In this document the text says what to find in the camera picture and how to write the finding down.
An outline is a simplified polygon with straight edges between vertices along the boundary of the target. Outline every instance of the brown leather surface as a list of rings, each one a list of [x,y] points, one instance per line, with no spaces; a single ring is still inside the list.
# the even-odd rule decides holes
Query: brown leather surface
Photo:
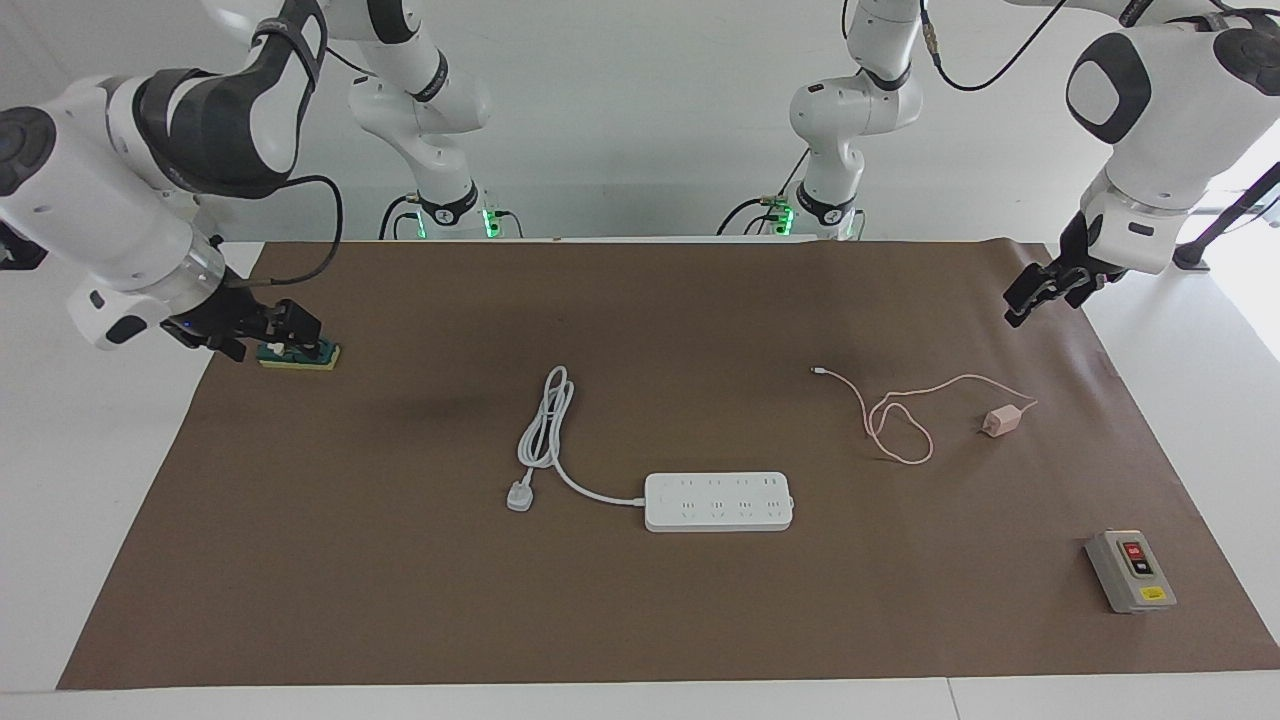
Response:
[[[261,274],[310,266],[271,246]],[[1280,667],[1280,650],[1085,318],[1020,331],[1041,249],[353,245],[292,296],[337,372],[214,360],[61,688],[639,682]],[[781,534],[655,536],[540,471],[504,506],[543,378],[563,461],[634,497],[654,471],[781,470]],[[920,468],[852,395],[911,401]],[[886,442],[923,442],[901,419]],[[1138,528],[1180,606],[1108,611],[1082,542]]]

